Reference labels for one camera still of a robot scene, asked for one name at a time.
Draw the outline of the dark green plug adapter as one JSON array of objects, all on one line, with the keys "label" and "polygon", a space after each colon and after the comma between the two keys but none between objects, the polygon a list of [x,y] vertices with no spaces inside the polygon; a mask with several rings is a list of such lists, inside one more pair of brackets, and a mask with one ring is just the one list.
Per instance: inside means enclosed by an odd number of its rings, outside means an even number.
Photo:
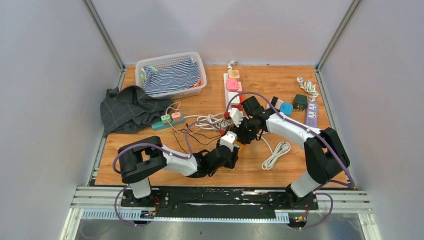
[{"label": "dark green plug adapter", "polygon": [[293,108],[299,111],[306,109],[308,105],[308,97],[303,94],[296,94],[293,99]]}]

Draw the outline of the purple power strip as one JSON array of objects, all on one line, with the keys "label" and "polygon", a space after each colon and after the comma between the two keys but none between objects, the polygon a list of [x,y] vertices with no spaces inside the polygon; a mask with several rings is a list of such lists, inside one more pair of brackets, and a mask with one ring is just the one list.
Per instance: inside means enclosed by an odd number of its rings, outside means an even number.
[{"label": "purple power strip", "polygon": [[318,125],[318,104],[313,101],[309,101],[307,103],[307,107],[305,109],[305,125],[316,128]]}]

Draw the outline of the orange power strip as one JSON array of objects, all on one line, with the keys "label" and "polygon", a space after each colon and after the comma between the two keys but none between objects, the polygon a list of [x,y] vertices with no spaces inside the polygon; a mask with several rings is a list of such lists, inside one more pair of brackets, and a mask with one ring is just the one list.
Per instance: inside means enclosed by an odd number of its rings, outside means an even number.
[{"label": "orange power strip", "polygon": [[235,142],[234,146],[237,148],[237,155],[239,156],[246,148],[246,144],[242,144],[238,141]]}]

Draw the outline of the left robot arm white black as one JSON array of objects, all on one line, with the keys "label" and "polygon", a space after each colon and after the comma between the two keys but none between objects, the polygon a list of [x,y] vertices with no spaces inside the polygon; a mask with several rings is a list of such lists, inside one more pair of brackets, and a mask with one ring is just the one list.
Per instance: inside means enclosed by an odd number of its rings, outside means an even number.
[{"label": "left robot arm white black", "polygon": [[149,176],[165,169],[188,178],[211,177],[221,167],[233,169],[240,150],[232,133],[222,136],[213,150],[197,153],[178,152],[152,136],[121,147],[112,168],[131,188],[135,202],[146,207],[153,201]]}]

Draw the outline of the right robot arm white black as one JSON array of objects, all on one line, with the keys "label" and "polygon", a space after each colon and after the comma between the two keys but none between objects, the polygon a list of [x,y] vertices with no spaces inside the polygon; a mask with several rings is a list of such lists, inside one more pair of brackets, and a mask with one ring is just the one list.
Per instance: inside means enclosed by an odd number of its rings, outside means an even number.
[{"label": "right robot arm white black", "polygon": [[232,132],[241,144],[250,144],[259,132],[268,132],[286,138],[304,150],[306,171],[290,183],[277,204],[298,209],[320,187],[344,172],[349,180],[350,160],[337,131],[331,127],[319,129],[294,120],[272,104],[264,108],[256,97],[242,103],[243,110],[227,107],[226,113],[234,123]]}]

